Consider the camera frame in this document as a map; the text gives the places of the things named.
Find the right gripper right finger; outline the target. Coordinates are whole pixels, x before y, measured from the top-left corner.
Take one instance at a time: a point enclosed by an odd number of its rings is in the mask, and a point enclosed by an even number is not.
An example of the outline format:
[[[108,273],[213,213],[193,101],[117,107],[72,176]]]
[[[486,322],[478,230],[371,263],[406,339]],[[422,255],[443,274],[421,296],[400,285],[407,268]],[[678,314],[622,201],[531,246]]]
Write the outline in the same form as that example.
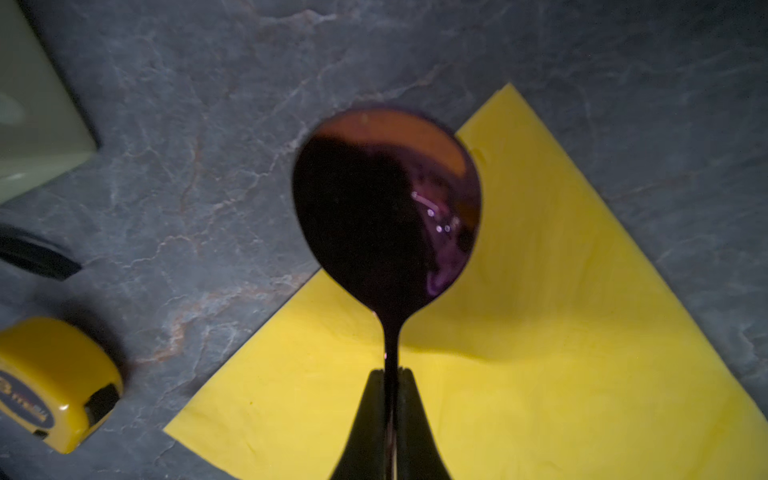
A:
[[[413,372],[400,368],[395,403],[395,464],[399,480],[450,480]]]

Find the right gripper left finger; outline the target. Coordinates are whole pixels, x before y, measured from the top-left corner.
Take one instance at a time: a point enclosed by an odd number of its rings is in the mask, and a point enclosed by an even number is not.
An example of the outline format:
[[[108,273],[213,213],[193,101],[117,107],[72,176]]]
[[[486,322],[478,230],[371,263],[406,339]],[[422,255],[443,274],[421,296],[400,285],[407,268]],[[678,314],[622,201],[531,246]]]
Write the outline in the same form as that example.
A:
[[[351,431],[331,480],[382,480],[386,473],[387,409],[383,370],[370,372]]]

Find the yellow paper napkin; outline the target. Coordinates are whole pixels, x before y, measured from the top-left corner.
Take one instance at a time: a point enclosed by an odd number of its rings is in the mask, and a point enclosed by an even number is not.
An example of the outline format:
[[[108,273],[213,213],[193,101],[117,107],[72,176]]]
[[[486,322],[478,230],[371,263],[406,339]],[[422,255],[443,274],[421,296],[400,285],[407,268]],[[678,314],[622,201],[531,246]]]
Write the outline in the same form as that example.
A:
[[[401,335],[455,479],[763,479],[767,421],[523,97],[459,130],[480,237]],[[378,321],[315,274],[166,426],[239,479],[326,479]]]

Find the purple metal spoon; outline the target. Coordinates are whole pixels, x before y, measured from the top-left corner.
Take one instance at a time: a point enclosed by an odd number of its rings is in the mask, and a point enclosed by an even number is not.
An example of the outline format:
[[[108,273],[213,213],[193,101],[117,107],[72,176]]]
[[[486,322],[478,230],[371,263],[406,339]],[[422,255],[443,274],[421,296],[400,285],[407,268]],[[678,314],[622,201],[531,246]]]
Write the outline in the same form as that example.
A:
[[[482,212],[478,170],[441,123],[402,108],[357,107],[309,134],[292,195],[316,260],[382,326],[384,398],[393,410],[404,324],[471,258]]]

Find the yellow tape measure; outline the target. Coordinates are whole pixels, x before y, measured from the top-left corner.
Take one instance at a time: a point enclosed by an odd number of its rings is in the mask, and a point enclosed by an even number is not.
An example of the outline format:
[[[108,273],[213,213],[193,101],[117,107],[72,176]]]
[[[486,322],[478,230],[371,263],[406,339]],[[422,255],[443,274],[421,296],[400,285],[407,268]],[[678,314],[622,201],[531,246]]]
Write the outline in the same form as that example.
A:
[[[83,264],[60,245],[1,227],[1,263],[33,281],[27,309],[1,323],[1,411],[49,448],[69,454],[115,410],[124,351],[90,303],[61,298]]]

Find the light green perforated basket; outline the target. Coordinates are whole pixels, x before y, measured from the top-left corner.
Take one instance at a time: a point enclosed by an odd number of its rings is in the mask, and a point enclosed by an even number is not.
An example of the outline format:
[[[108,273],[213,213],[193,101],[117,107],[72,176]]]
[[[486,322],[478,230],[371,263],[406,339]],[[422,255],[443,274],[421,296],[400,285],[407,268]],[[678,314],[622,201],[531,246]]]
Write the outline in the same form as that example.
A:
[[[15,1],[1,3],[1,201],[85,163],[97,146]]]

